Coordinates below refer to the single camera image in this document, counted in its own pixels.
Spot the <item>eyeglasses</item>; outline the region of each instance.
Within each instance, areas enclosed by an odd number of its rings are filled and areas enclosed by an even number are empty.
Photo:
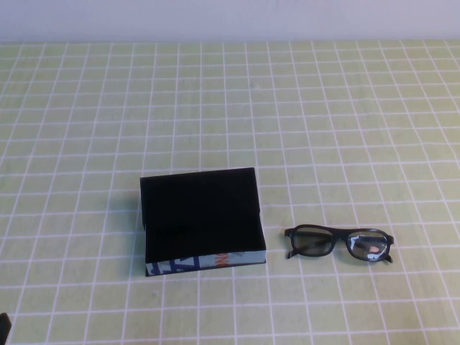
[[[304,224],[285,230],[290,237],[293,250],[287,258],[299,254],[306,257],[323,257],[332,252],[338,239],[345,242],[349,253],[357,259],[377,262],[387,260],[393,263],[390,246],[392,236],[377,229],[334,229],[319,225]]]

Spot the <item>tile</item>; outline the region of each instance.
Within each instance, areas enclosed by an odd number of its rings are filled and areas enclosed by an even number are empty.
[[[21,313],[51,312],[56,295],[56,287],[28,287],[22,295]]]
[[[200,310],[200,335],[225,336],[234,334],[233,308],[202,308]]]
[[[26,260],[30,258],[34,247],[34,239],[12,238],[4,241],[4,247],[0,254],[2,260]]]
[[[72,236],[68,244],[67,257],[97,257],[100,236]]]
[[[426,343],[423,333],[421,331],[416,332],[395,332],[390,333],[390,343],[392,345],[404,345],[404,344],[424,344]]]
[[[91,297],[90,285],[61,286],[57,293],[56,311],[86,311]]]
[[[428,248],[401,249],[406,269],[410,271],[436,270],[434,257]]]
[[[236,307],[238,334],[267,334],[271,328],[269,307]]]
[[[131,258],[100,259],[98,267],[98,282],[124,282],[129,278]]]
[[[93,282],[95,271],[95,259],[68,260],[64,264],[62,282],[65,284]]]
[[[382,303],[381,306],[388,329],[420,328],[420,322],[413,303]]]
[[[417,308],[426,328],[434,327],[455,327],[455,315],[450,302],[439,301],[418,301]]]
[[[26,277],[26,262],[4,262],[0,264],[0,279],[6,286],[22,285]]]
[[[307,310],[304,305],[274,305],[272,309],[276,333],[303,333],[309,331]]]
[[[411,299],[408,279],[405,275],[375,275],[375,287],[381,300]]]
[[[50,341],[82,341],[85,336],[86,314],[60,314],[53,318]]]
[[[131,321],[126,317],[126,331],[132,329],[128,327]],[[117,340],[121,338],[121,331],[123,328],[123,313],[97,313],[91,314],[88,323],[88,340]]]
[[[2,288],[0,290],[0,309],[5,313],[14,313],[20,295],[21,289],[19,288]]]
[[[460,248],[434,248],[434,255],[441,270],[457,270],[459,268],[458,257]]]
[[[310,322],[314,332],[345,331],[341,304],[310,305]]]
[[[196,309],[165,310],[163,312],[162,335],[168,338],[196,336],[196,316]],[[139,332],[139,337],[144,338],[144,332]]]
[[[233,282],[231,280],[200,281],[200,305],[232,304],[233,298]]]
[[[126,285],[96,285],[91,310],[123,309],[127,299]]]
[[[193,281],[166,282],[165,307],[196,305],[198,285]]]
[[[345,313],[350,331],[378,331],[384,329],[377,303],[347,304]]]
[[[418,273],[409,275],[415,298],[446,297],[446,289],[439,273]]]
[[[273,303],[304,302],[301,278],[270,278],[270,295]]]
[[[340,277],[340,286],[344,300],[375,300],[374,285],[371,277]]]
[[[238,304],[268,303],[268,284],[266,278],[236,279],[235,301]]]
[[[327,345],[327,344],[338,344],[338,345],[349,345],[349,339],[346,335],[320,335],[314,336],[314,344]]]
[[[60,259],[64,257],[68,239],[65,237],[39,238],[35,247],[34,259]]]
[[[30,265],[27,284],[48,285],[57,284],[62,267],[61,261],[39,261]]]
[[[44,343],[47,337],[50,316],[17,316],[14,320],[13,343]]]

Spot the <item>white grid line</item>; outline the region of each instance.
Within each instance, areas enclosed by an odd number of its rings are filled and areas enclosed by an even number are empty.
[[[319,66],[318,66],[318,59],[316,57],[316,53],[315,53],[315,50],[313,50],[313,54],[315,55],[315,61],[317,63],[317,68],[319,69]],[[324,97],[326,97],[326,91],[323,87],[323,81],[320,79],[320,85],[321,85],[321,90],[323,91],[323,95]],[[327,108],[327,113],[328,113],[328,117],[329,117],[329,121],[331,122],[331,126],[332,128],[334,128],[334,123],[332,122],[332,118],[331,118],[331,110],[329,108],[329,105],[326,103],[326,108]],[[336,141],[336,144],[338,144],[337,142],[337,137],[336,137],[336,134],[334,133],[334,139]],[[325,226],[328,226],[328,222],[327,222],[327,219],[326,219],[326,212],[324,212],[324,209],[323,209],[323,220],[324,220],[324,225]],[[335,273],[338,272],[337,270],[337,263],[336,263],[336,257],[333,257],[332,259],[332,265],[333,265],[333,269],[335,271]],[[342,307],[342,313],[343,313],[343,317],[344,317],[344,320],[345,320],[345,327],[346,327],[346,332],[347,332],[347,336],[348,336],[348,340],[350,342],[350,344],[352,344],[352,341],[351,341],[351,334],[350,334],[350,326],[349,326],[349,322],[346,318],[346,309],[345,309],[345,304],[344,304],[344,294],[342,292],[342,289],[341,289],[341,285],[340,285],[340,280],[339,280],[339,276],[337,275],[336,276],[336,281],[337,281],[337,286],[339,287],[339,296],[340,296],[340,301],[341,301],[341,307]]]
[[[344,71],[344,68],[343,68],[343,66],[342,66],[342,64],[341,64],[341,62],[340,62],[340,60],[339,60],[339,65],[340,65],[340,69],[341,69],[342,72],[343,72],[343,71]],[[353,106],[353,111],[354,111],[354,113],[356,113],[356,109],[355,109],[355,107],[354,107],[354,104],[352,104],[352,106]],[[371,160],[371,156],[370,156],[370,154],[369,154],[369,150],[368,150],[367,147],[366,147],[366,141],[364,140],[364,135],[363,135],[362,132],[361,132],[361,136],[362,136],[362,139],[363,139],[363,143],[364,143],[364,147],[365,147],[367,156],[368,156],[369,161],[370,161],[370,160]],[[351,189],[350,189],[350,184],[349,184],[348,178],[346,177],[346,171],[345,171],[345,167],[343,166],[343,161],[342,161],[342,159],[341,159],[341,164],[342,164],[342,170],[344,171],[344,176],[345,176],[346,187],[347,187],[347,189],[348,189],[348,193],[349,193],[349,195],[352,195]],[[374,168],[373,168],[372,164],[371,164],[371,167],[372,167],[372,172],[373,172],[373,175],[374,175],[374,179],[377,180],[377,176],[375,175],[375,171],[374,171]],[[384,198],[382,197],[382,194],[381,194],[380,192],[379,192],[379,196],[380,196],[381,200],[383,201]],[[352,208],[353,208],[353,212],[354,212],[354,219],[355,219],[356,223],[358,224],[358,228],[359,228],[359,227],[361,227],[361,226],[359,225],[359,217],[358,217],[358,215],[357,215],[357,211],[356,211],[356,206],[355,206],[355,205],[356,205],[356,204],[353,203],[353,201],[352,201]],[[380,318],[382,318],[382,325],[383,325],[383,329],[385,330],[385,338],[386,338],[386,340],[387,340],[387,344],[390,345],[390,337],[388,336],[387,323],[386,323],[386,321],[385,321],[385,316],[383,315],[382,304],[381,304],[381,301],[380,301],[380,298],[379,298],[379,293],[378,293],[378,291],[377,291],[377,286],[376,286],[376,283],[375,283],[374,274],[373,274],[373,272],[372,272],[370,263],[368,263],[367,266],[368,266],[368,268],[369,268],[369,274],[370,274],[370,277],[371,277],[371,280],[372,280],[372,286],[373,286],[373,288],[374,288],[375,297],[376,297],[376,299],[377,299],[377,304],[378,304],[378,306],[379,306],[379,314],[380,314]]]
[[[248,62],[247,61],[247,43],[244,43],[244,54],[245,54],[245,58],[246,58],[246,63]],[[247,86],[248,88],[251,87],[251,79],[249,77],[249,66],[247,65],[246,66],[246,72],[247,72]],[[252,135],[252,139],[253,139],[253,142],[254,142],[254,146],[256,145],[256,136],[255,136],[255,133],[254,133],[254,113],[252,112],[252,96],[251,94],[249,94],[249,105],[250,105],[250,109],[251,109],[251,125],[252,125],[252,128],[253,128],[253,135]],[[257,181],[260,180],[260,176],[259,176],[259,163],[258,163],[258,159],[257,159],[257,155],[255,155],[255,163],[256,163],[256,178],[257,178]],[[259,187],[257,187],[257,193],[260,194],[260,189]],[[260,208],[260,216],[262,217],[263,219],[263,210],[262,208]],[[264,230],[264,227],[262,225],[262,230],[264,232],[264,237],[266,236],[266,231]],[[268,301],[270,303],[270,326],[271,326],[271,329],[272,329],[272,341],[273,341],[273,344],[276,344],[276,338],[275,338],[275,320],[273,318],[273,306],[272,306],[272,291],[270,289],[270,279],[269,279],[269,270],[268,270],[268,263],[265,265],[265,272],[267,273],[267,293],[268,293]]]
[[[376,176],[373,167],[372,167],[372,173],[374,174],[374,176]],[[379,190],[380,197],[381,197],[382,200],[383,200],[382,191],[380,190],[380,188],[379,188],[378,186],[377,186],[377,188],[378,188],[378,190]],[[387,207],[384,206],[384,209],[385,209],[385,215],[386,215],[387,219],[390,219],[390,215],[389,215],[389,213],[388,213]],[[397,248],[397,246],[395,246],[395,247],[396,247],[396,249],[397,249],[397,251],[398,251],[398,257],[402,257],[401,254],[400,254],[400,250]],[[401,265],[402,265],[403,271],[406,272],[405,263],[404,263],[403,260],[401,260]],[[415,298],[415,294],[414,294],[414,292],[413,292],[412,285],[410,284],[410,280],[409,280],[409,277],[408,277],[407,273],[405,274],[405,278],[406,278],[406,281],[407,281],[407,283],[408,283],[410,295],[412,296],[412,298]],[[415,306],[415,310],[416,310],[416,313],[417,313],[418,322],[419,322],[420,326],[422,326],[422,325],[423,325],[423,322],[422,322],[422,318],[421,318],[421,316],[420,316],[420,311],[418,310],[417,303],[414,302],[414,306]],[[429,345],[428,337],[427,337],[426,331],[425,331],[424,329],[423,329],[423,338],[425,339],[426,344]]]

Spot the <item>black frame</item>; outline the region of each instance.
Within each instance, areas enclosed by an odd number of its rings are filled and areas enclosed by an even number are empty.
[[[298,250],[298,248],[296,248],[294,246],[294,236],[293,236],[293,234],[298,229],[301,229],[301,228],[321,229],[321,230],[326,230],[326,231],[331,232],[331,234],[332,234],[331,248],[327,252],[324,252],[324,253],[321,253],[321,254],[303,254],[301,251]],[[385,236],[385,238],[387,239],[387,244],[388,245],[387,245],[387,248],[385,250],[385,254],[382,255],[379,259],[370,260],[370,259],[365,259],[365,258],[362,258],[362,257],[358,257],[351,250],[351,248],[349,246],[349,243],[347,241],[348,236],[350,234],[353,234],[354,232],[362,232],[362,231],[377,232],[377,233],[382,234],[383,236]],[[336,246],[337,240],[341,239],[342,241],[345,242],[346,248],[348,249],[350,255],[352,257],[358,259],[358,260],[367,261],[367,262],[379,262],[379,261],[387,260],[388,262],[393,263],[393,260],[392,260],[392,258],[390,256],[390,246],[395,243],[395,239],[393,238],[393,236],[390,236],[389,234],[387,234],[384,231],[379,230],[379,229],[337,229],[337,228],[329,228],[327,226],[321,226],[321,225],[301,224],[301,225],[297,225],[295,228],[286,229],[285,230],[285,236],[288,236],[290,238],[290,243],[293,246],[293,250],[291,250],[289,253],[287,253],[286,257],[288,259],[290,259],[291,257],[293,257],[293,256],[295,256],[297,254],[302,255],[304,257],[324,257],[324,256],[326,256],[326,255],[328,255],[328,254],[330,254],[332,252],[332,250]]]

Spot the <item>glasses lens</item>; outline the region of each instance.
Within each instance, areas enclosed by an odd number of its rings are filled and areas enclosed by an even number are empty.
[[[332,246],[332,233],[323,229],[299,228],[293,234],[294,248],[304,255],[322,255]]]
[[[354,232],[349,235],[347,241],[353,254],[366,261],[381,259],[388,247],[387,238],[383,234],[373,231]]]

